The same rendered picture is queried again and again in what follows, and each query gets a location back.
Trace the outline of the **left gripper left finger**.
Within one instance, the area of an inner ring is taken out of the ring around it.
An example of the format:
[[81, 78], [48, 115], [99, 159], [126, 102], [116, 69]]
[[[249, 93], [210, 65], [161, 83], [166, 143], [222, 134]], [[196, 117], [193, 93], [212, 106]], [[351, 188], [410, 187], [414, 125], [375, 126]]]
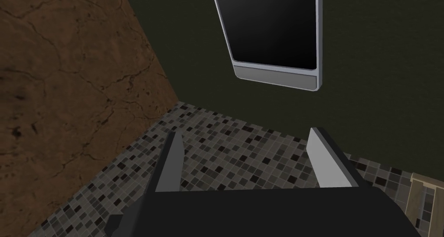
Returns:
[[179, 191], [183, 162], [184, 145], [182, 133], [180, 131], [169, 132], [145, 192]]

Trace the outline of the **silver framed black screen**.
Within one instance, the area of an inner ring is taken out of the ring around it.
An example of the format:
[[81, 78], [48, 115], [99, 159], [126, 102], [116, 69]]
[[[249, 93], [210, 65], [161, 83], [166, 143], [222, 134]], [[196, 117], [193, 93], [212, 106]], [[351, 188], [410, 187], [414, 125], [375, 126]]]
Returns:
[[323, 0], [214, 0], [236, 77], [306, 91], [323, 81]]

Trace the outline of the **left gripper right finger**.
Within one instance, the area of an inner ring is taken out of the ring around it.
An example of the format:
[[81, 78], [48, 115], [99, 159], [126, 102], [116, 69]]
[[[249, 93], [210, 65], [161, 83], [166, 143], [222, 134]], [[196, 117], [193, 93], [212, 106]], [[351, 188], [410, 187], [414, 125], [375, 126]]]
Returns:
[[320, 187], [371, 187], [325, 129], [310, 129], [306, 151]]

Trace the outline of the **beige wooden furniture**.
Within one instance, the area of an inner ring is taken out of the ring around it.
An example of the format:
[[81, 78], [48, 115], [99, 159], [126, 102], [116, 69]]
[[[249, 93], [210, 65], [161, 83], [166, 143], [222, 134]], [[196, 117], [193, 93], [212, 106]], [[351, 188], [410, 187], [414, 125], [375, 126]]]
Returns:
[[415, 226], [428, 208], [428, 237], [444, 237], [444, 182], [412, 173], [405, 215]]

